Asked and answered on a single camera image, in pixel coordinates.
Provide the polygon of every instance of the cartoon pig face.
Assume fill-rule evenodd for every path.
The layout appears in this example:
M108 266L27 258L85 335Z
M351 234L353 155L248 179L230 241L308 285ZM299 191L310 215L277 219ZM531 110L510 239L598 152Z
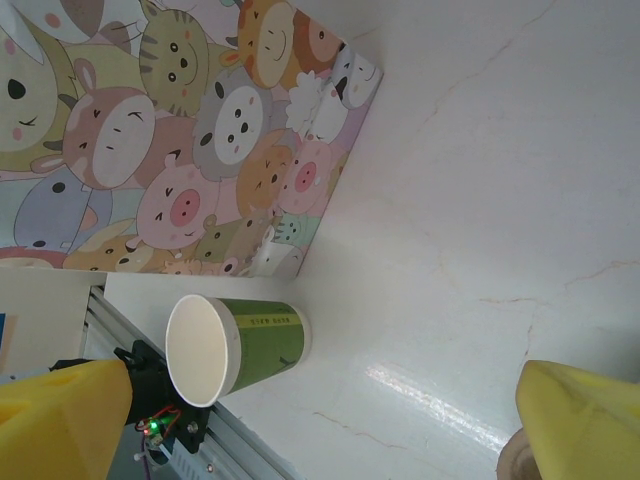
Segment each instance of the cartoon pig face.
M197 242L218 203L219 183L205 179L193 164L178 167L175 162L175 154L167 155L166 168L138 208L138 235L153 248L175 250Z
M87 60L77 59L74 67L87 93L67 121L62 157L37 159L31 168L45 173L65 163L91 188L119 187L149 150L155 128L153 104L135 88L97 89L95 70Z
M194 162L205 178L238 175L269 127L272 105L271 93L256 87L243 68L218 75L202 98L194 130Z
M22 202L14 226L16 244L71 253L109 223L112 206L111 192L92 191L61 168Z
M382 72L345 45L338 55L331 78L344 105L353 109L371 100Z
M305 142L284 179L278 203L288 213L303 214L327 194L332 169L331 148Z

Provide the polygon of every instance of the green paper cup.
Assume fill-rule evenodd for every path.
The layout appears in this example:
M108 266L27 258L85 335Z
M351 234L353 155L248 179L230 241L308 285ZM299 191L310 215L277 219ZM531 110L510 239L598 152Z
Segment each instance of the green paper cup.
M188 295L171 312L165 347L174 387L204 408L296 366L309 353L311 329L286 303Z

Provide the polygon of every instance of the red wire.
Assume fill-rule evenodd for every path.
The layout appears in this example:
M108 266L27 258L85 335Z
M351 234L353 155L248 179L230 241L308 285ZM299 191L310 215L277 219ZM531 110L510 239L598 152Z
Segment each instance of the red wire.
M178 421L178 419L180 418L181 415L182 415L182 412L178 411L178 415L176 415L176 418L174 418L171 421L171 423L167 427L167 430L164 432L164 435L162 436L162 438L167 438L167 435L169 435L169 432L171 431L171 428L173 427L174 423L176 423Z
M144 422L144 420L140 420L138 423L136 423L135 425L136 432L143 432L146 428L148 428L149 423L144 423L141 427L140 424L142 422Z
M164 407L162 410L160 410L158 413L156 413L153 417L151 418L158 418L160 415L162 415L164 412L169 412L171 410L175 410L175 407L173 405L169 405L168 407Z

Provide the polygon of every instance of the white marble surface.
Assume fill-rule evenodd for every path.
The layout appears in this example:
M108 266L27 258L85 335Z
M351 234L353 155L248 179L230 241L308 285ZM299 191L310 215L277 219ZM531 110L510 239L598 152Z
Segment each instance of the white marble surface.
M224 403L309 479L495 478L526 359L640 376L640 2L300 3L386 70L300 277L107 297L159 342L185 293L305 309Z

